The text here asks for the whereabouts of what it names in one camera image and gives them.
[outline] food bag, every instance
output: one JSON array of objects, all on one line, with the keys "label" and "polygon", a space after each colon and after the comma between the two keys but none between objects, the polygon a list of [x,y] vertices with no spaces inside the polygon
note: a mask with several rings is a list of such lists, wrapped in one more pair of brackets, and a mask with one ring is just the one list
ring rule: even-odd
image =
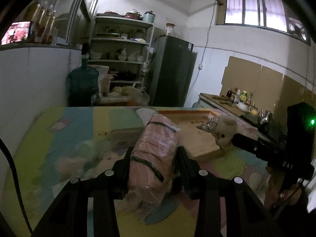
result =
[{"label": "food bag", "polygon": [[168,118],[154,114],[131,154],[129,191],[143,201],[160,204],[171,189],[171,175],[180,129]]}]

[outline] refrigerator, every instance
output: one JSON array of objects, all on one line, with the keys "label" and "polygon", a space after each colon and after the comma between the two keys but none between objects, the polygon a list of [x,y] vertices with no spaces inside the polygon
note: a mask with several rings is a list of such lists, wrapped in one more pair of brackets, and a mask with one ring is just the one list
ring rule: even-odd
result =
[{"label": "refrigerator", "polygon": [[154,46],[149,76],[150,106],[183,107],[196,55],[193,44],[164,36]]}]

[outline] screen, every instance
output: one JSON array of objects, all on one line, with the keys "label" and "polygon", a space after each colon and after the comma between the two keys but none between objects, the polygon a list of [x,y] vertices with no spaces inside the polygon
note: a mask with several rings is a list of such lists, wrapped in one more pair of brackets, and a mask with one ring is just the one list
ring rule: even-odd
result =
[{"label": "screen", "polygon": [[4,37],[1,40],[1,44],[7,44],[12,42],[19,42],[28,38],[30,21],[14,22],[9,27]]}]

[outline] cutting board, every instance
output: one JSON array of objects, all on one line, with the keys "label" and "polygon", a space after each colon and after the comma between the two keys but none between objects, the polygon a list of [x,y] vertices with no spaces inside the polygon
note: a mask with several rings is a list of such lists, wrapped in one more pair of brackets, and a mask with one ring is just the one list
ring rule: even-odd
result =
[{"label": "cutting board", "polygon": [[210,113],[168,113],[160,112],[180,129],[183,136],[183,146],[188,156],[198,162],[218,157],[222,154],[215,138],[210,133],[197,129],[198,125],[205,123],[214,115]]}]

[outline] cable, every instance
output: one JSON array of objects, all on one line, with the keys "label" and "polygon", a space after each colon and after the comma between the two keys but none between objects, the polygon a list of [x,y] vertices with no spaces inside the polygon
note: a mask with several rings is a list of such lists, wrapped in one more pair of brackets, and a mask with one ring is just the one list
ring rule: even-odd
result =
[{"label": "cable", "polygon": [[[208,31],[207,31],[206,44],[205,44],[205,47],[204,47],[204,51],[203,51],[203,55],[202,55],[202,59],[201,59],[200,65],[201,65],[202,62],[203,62],[204,54],[205,54],[205,51],[206,51],[206,47],[207,47],[207,44],[209,43],[210,30],[211,30],[211,26],[212,26],[214,14],[215,14],[215,5],[216,5],[216,3],[214,3],[214,5],[213,5],[213,14],[212,14],[212,18],[211,18],[211,23],[210,23],[209,29],[208,29]],[[190,89],[188,90],[188,94],[186,95],[185,100],[187,100],[187,98],[189,97],[189,94],[190,94],[190,92],[192,91],[192,89],[193,89],[193,87],[194,87],[194,85],[195,85],[195,83],[196,83],[196,81],[197,81],[197,79],[198,79],[198,75],[199,75],[200,70],[201,70],[201,69],[200,69],[200,65],[199,65],[199,68],[198,68],[197,76],[196,76],[196,78],[195,78],[195,80],[194,80],[192,86],[191,86]]]},{"label": "cable", "polygon": [[303,95],[303,101],[305,101],[305,93],[306,93],[306,86],[307,86],[307,75],[308,75],[308,66],[309,66],[309,46],[307,50],[307,69],[306,69],[306,78],[305,78],[305,87],[304,87],[304,95]]},{"label": "cable", "polygon": [[314,101],[314,85],[315,85],[315,47],[313,47],[313,45],[311,45],[313,53],[314,53],[314,78],[313,78],[313,86],[312,86],[312,102]]},{"label": "cable", "polygon": [[2,150],[4,156],[6,157],[8,163],[10,165],[10,168],[11,168],[11,171],[12,171],[12,177],[13,177],[13,181],[14,181],[14,187],[15,187],[16,195],[18,197],[20,208],[21,208],[21,211],[22,211],[25,223],[27,225],[27,228],[30,231],[30,233],[32,234],[33,230],[31,228],[31,225],[30,225],[29,221],[28,221],[28,218],[27,218],[27,215],[26,215],[26,212],[25,212],[25,208],[24,208],[24,205],[23,205],[23,200],[22,200],[22,196],[21,196],[19,179],[18,179],[18,175],[17,175],[17,172],[16,172],[16,167],[15,167],[13,158],[11,156],[11,153],[9,152],[7,146],[4,144],[4,142],[1,140],[1,138],[0,138],[0,150]]}]

